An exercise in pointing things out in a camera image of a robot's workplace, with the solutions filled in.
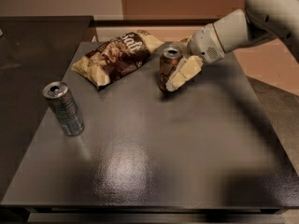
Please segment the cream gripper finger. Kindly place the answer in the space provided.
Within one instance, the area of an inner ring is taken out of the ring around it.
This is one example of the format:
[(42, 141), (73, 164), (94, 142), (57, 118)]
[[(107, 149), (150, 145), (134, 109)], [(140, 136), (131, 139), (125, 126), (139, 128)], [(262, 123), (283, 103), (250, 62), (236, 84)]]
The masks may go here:
[(203, 61), (198, 56), (182, 58), (173, 72), (170, 73), (169, 79), (165, 86), (167, 91), (176, 91), (187, 81), (197, 75), (203, 66)]
[(188, 42), (190, 41), (190, 39), (191, 39), (191, 37), (188, 36), (188, 37), (185, 37), (185, 38), (183, 38), (183, 39), (180, 39), (180, 40), (178, 41), (178, 43), (179, 43), (179, 44), (182, 44), (182, 45), (184, 45), (184, 46), (186, 46), (186, 45), (188, 44)]

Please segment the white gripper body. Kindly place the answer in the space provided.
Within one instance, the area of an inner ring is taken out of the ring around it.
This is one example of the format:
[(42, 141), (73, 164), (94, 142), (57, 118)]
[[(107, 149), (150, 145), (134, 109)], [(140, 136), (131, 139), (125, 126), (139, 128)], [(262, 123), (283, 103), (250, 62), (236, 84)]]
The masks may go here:
[(225, 52), (212, 23), (196, 31), (188, 41), (188, 50), (204, 64), (213, 64), (225, 57)]

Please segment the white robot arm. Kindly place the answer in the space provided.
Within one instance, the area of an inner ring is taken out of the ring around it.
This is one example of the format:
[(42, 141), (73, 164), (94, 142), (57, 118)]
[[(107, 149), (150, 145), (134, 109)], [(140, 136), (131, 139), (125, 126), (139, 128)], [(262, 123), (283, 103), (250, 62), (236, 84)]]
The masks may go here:
[(275, 38), (299, 61), (299, 0), (245, 0), (243, 10), (233, 11), (178, 43), (182, 58), (166, 75), (165, 89), (177, 90), (204, 65), (223, 59), (235, 49)]

